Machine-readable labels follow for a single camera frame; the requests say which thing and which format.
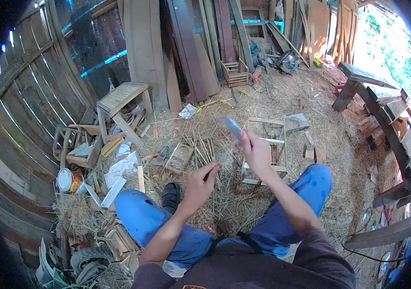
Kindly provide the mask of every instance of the wire cage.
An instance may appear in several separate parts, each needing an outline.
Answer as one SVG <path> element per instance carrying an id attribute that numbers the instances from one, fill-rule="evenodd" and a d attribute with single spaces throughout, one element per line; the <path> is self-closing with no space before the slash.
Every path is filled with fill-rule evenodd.
<path id="1" fill-rule="evenodd" d="M 281 179 L 287 174 L 287 152 L 285 149 L 286 131 L 284 125 L 268 122 L 249 121 L 244 126 L 246 130 L 252 130 L 260 139 L 267 140 L 271 146 L 271 166 L 278 172 Z M 241 166 L 241 182 L 246 184 L 266 185 L 250 169 L 246 159 Z"/>

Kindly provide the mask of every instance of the lid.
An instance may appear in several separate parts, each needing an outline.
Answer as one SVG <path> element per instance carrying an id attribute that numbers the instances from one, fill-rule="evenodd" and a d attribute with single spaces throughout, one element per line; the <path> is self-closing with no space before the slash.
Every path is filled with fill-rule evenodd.
<path id="1" fill-rule="evenodd" d="M 68 168 L 63 168 L 58 173 L 58 188 L 62 191 L 69 191 L 72 184 L 72 173 Z"/>

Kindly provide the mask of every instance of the person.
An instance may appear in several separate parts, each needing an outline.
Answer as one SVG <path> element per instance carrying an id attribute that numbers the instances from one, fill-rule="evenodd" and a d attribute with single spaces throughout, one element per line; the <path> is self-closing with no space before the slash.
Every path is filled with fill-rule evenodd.
<path id="1" fill-rule="evenodd" d="M 212 193 L 219 163 L 189 174 L 184 199 L 173 214 L 137 190 L 120 192 L 117 216 L 145 248 L 132 288 L 354 288 L 354 270 L 336 252 L 318 220 L 333 188 L 329 168 L 310 165 L 287 186 L 271 167 L 268 142 L 250 131 L 239 135 L 250 168 L 278 202 L 249 234 L 221 239 L 185 225 Z M 175 189 L 163 192 L 168 206 Z M 278 258 L 300 241 L 293 263 Z M 165 260 L 188 271 L 176 281 L 162 270 Z"/>

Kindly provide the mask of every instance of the hand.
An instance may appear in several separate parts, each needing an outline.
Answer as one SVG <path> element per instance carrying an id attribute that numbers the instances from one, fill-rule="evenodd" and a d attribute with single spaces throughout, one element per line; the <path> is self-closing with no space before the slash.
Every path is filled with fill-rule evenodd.
<path id="1" fill-rule="evenodd" d="M 244 146 L 244 156 L 252 171 L 261 180 L 275 170 L 271 167 L 271 146 L 252 131 L 241 130 L 239 137 Z"/>
<path id="2" fill-rule="evenodd" d="M 213 184 L 220 168 L 220 163 L 213 162 L 190 172 L 186 181 L 185 197 L 178 210 L 191 216 L 202 207 L 213 192 Z"/>

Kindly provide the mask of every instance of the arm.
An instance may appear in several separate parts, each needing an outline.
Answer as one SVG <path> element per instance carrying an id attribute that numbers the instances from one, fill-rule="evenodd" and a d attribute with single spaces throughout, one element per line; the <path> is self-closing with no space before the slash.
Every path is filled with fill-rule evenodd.
<path id="1" fill-rule="evenodd" d="M 247 163 L 258 178 L 271 189 L 297 233 L 304 237 L 311 229 L 322 230 L 323 226 L 311 207 L 289 188 L 278 176 L 277 171 L 271 167 L 270 144 L 251 131 L 242 130 L 239 136 L 244 146 Z"/>
<path id="2" fill-rule="evenodd" d="M 189 173 L 183 201 L 144 249 L 140 257 L 140 266 L 146 263 L 157 263 L 162 266 L 172 252 L 189 217 L 205 204 L 213 192 L 213 184 L 219 170 L 220 164 L 214 162 Z"/>

